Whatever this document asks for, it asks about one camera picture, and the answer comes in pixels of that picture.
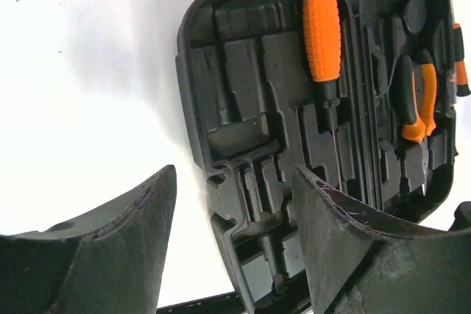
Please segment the orange grip bit screwdriver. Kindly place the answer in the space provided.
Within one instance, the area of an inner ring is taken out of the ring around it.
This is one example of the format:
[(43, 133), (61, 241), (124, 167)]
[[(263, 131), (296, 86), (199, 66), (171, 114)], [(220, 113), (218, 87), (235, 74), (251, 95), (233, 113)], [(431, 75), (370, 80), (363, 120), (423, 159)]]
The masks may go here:
[(341, 70), (341, 26), (337, 0), (303, 0), (302, 29), (308, 65), (325, 114), (325, 126), (333, 139), (338, 187), (343, 190), (337, 134), (337, 107), (341, 101), (337, 91)]

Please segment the orange handled needle-nose pliers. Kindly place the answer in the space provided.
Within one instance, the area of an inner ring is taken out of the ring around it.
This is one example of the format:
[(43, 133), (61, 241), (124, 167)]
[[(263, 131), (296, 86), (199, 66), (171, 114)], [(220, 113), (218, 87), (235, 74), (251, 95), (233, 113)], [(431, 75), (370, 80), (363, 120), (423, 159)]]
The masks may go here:
[(394, 85), (402, 137), (418, 143), (422, 150), (422, 192), (428, 188), (428, 138), (436, 128), (434, 118), (438, 83), (432, 56), (421, 49), (415, 57), (403, 55), (397, 63)]

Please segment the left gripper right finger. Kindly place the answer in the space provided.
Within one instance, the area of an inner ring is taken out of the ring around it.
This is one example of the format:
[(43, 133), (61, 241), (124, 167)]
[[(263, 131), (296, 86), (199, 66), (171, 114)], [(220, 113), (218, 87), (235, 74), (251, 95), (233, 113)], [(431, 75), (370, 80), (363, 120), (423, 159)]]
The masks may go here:
[(315, 313), (468, 313), (470, 228), (431, 229), (381, 212), (308, 169), (292, 192)]

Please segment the black plastic tool case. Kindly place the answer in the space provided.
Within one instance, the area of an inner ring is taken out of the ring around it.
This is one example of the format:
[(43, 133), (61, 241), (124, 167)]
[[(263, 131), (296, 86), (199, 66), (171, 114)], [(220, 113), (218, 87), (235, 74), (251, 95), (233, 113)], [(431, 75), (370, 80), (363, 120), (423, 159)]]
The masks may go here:
[[(177, 36), (177, 76), (210, 222), (248, 313), (310, 305), (291, 178), (297, 165), (338, 187), (336, 158), (302, 29), (303, 0), (195, 0)], [(420, 222), (447, 198), (456, 156), (450, 0), (337, 0), (337, 91), (343, 191)], [(436, 128), (422, 150), (405, 140), (394, 74), (403, 55), (430, 52)]]

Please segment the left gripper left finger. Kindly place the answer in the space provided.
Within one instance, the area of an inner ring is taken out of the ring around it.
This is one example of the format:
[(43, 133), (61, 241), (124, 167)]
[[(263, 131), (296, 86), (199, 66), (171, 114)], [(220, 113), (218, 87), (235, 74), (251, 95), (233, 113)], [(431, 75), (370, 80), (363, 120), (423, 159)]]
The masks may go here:
[(167, 165), (44, 232), (1, 238), (3, 313), (155, 313), (177, 196)]

